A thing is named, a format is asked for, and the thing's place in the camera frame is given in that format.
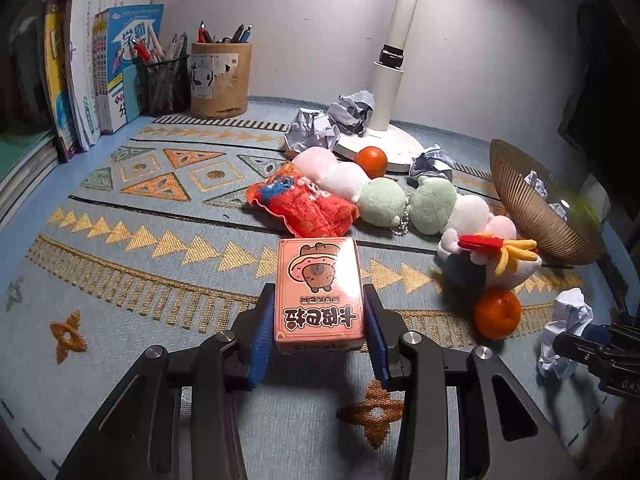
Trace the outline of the paper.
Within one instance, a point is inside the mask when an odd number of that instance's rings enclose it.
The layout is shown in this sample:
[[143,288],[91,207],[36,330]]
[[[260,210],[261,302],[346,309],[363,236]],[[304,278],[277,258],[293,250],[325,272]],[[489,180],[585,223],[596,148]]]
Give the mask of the paper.
[[418,183],[420,177],[446,178],[452,181],[454,160],[438,145],[426,148],[413,159],[408,177]]
[[368,90],[360,90],[348,96],[339,96],[329,106],[328,116],[340,133],[363,136],[374,108],[374,95]]
[[284,144],[290,152],[301,153],[308,148],[334,150],[341,131],[323,110],[300,108],[284,135]]
[[544,326],[537,370],[542,377],[564,380],[574,374],[577,363],[553,349],[555,338],[564,333],[580,336],[592,322],[593,312],[579,287],[563,290],[553,301],[551,320]]

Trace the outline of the paper ball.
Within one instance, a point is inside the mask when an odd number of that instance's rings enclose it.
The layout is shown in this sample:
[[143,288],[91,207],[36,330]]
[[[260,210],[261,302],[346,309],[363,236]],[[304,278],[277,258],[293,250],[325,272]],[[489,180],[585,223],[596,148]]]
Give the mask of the paper ball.
[[538,176],[535,170],[530,170],[524,177],[524,181],[535,190],[535,192],[546,202],[547,206],[551,208],[560,218],[564,221],[568,219],[568,210],[570,206],[565,200],[560,200],[556,203],[551,203],[549,200],[549,193],[547,191],[544,181]]

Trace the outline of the white kitty fries plush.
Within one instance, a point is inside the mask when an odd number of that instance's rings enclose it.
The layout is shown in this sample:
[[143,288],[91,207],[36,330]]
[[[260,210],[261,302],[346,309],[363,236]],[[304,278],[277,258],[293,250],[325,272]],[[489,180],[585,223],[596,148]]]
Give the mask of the white kitty fries plush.
[[448,229],[437,255],[444,274],[457,287],[514,289],[542,265],[536,240],[506,240],[487,233],[459,235]]

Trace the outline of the pink bear card box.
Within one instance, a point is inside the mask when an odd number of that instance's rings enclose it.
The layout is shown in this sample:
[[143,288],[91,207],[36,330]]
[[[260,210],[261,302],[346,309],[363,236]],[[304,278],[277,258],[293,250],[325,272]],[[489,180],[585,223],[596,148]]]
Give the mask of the pink bear card box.
[[273,338],[282,353],[362,346],[362,283],[352,238],[280,241]]

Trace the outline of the pastel dango plush toy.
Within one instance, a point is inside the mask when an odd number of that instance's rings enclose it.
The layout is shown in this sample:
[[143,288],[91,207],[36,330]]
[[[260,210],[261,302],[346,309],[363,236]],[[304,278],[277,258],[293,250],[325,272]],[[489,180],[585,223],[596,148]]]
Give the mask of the pastel dango plush toy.
[[407,220],[425,236],[442,236],[448,229],[506,240],[518,236],[510,218],[493,214],[480,196],[460,194],[446,178],[420,177],[406,192],[389,177],[370,179],[357,164],[341,162],[326,148],[308,148],[293,158],[293,165],[320,190],[355,204],[371,226],[398,229]]

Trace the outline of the red snack pouch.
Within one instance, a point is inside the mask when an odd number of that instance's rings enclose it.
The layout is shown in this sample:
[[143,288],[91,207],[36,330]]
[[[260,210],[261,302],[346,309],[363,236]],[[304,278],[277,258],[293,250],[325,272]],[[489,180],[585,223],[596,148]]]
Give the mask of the red snack pouch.
[[359,217],[358,207],[317,185],[286,162],[264,182],[251,185],[246,201],[280,218],[296,237],[341,237]]

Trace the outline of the orange tangerine front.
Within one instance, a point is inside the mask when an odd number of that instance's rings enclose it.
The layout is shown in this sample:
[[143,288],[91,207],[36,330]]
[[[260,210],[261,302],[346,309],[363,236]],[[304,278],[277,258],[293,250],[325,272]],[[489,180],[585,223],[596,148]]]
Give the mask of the orange tangerine front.
[[488,288],[474,307],[473,321],[480,334],[490,340],[510,336],[521,321],[522,306],[507,289]]

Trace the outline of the brown woven basket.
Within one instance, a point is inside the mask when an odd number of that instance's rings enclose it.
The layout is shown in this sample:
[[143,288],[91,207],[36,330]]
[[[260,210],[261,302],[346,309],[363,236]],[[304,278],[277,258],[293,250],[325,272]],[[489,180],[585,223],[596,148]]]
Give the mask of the brown woven basket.
[[[562,185],[544,165],[516,146],[494,139],[490,142],[489,166],[506,212],[523,235],[536,240],[544,255],[572,266],[594,263],[605,256],[602,226],[588,200]],[[524,181],[530,170],[544,181],[551,203],[568,203],[566,221]]]

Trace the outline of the dark monitor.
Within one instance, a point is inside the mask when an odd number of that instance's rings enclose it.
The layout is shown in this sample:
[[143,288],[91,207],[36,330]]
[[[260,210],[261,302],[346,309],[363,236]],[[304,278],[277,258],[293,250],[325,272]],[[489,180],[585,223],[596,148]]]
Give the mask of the dark monitor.
[[608,0],[576,12],[585,67],[559,134],[629,217],[639,214],[639,45]]

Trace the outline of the orange tangerine near lamp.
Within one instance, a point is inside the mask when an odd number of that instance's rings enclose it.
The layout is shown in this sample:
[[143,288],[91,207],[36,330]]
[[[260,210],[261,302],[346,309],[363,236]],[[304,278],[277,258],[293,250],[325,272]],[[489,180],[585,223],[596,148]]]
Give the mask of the orange tangerine near lamp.
[[355,158],[357,164],[370,179],[384,177],[387,170],[387,156],[383,150],[376,146],[367,146],[360,150]]

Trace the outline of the white desk lamp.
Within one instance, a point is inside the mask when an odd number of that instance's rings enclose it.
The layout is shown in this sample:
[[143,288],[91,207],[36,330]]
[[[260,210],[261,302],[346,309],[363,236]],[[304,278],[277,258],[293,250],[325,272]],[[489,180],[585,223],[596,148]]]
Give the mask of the white desk lamp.
[[335,151],[348,159],[373,146],[387,157],[387,170],[406,174],[422,151],[422,144],[410,133],[390,123],[398,97],[405,61],[406,43],[418,0],[396,0],[390,30],[374,62],[368,90],[374,96],[374,110],[363,134],[342,134]]

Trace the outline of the stacked books flat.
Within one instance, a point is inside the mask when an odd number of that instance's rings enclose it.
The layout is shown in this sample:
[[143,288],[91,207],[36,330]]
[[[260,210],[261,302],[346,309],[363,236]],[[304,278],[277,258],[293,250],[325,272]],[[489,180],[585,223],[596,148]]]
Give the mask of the stacked books flat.
[[30,193],[58,166],[51,130],[6,130],[1,135],[1,229]]

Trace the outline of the black mesh pen holder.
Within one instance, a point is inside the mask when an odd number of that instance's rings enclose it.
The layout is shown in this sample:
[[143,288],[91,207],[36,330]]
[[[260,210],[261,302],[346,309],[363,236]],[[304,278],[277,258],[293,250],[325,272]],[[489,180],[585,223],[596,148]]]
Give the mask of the black mesh pen holder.
[[145,66],[149,113],[158,117],[182,113],[190,108],[189,55]]

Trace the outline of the cork pen holder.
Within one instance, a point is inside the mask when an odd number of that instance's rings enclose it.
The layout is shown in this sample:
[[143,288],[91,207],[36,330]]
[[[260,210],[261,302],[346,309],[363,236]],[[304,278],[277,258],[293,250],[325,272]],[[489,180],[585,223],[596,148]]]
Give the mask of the cork pen holder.
[[189,58],[191,114],[232,118],[247,110],[252,44],[194,42]]

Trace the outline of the yellow cover book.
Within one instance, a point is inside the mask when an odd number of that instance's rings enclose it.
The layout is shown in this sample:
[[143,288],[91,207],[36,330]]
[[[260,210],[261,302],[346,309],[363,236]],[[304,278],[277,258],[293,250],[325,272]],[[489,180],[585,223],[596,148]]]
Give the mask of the yellow cover book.
[[58,151],[61,159],[69,162],[78,151],[78,140],[66,81],[65,3],[46,0],[44,5],[43,62]]

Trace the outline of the blue cover workbook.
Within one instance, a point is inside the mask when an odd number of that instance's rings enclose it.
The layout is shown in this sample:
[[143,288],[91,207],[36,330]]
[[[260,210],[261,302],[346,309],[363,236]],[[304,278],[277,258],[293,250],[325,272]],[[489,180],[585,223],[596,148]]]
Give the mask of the blue cover workbook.
[[160,4],[115,6],[99,12],[92,26],[93,93],[100,133],[126,125],[125,70],[138,62],[135,44],[153,49],[149,29],[157,35],[164,14]]

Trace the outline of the white tall book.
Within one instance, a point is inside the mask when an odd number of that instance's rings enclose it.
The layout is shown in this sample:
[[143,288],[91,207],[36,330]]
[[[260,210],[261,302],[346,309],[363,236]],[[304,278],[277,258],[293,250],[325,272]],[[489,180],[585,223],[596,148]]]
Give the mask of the white tall book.
[[66,81],[79,149],[88,151],[125,116],[122,69],[131,62],[134,33],[110,32],[124,6],[152,0],[66,0]]

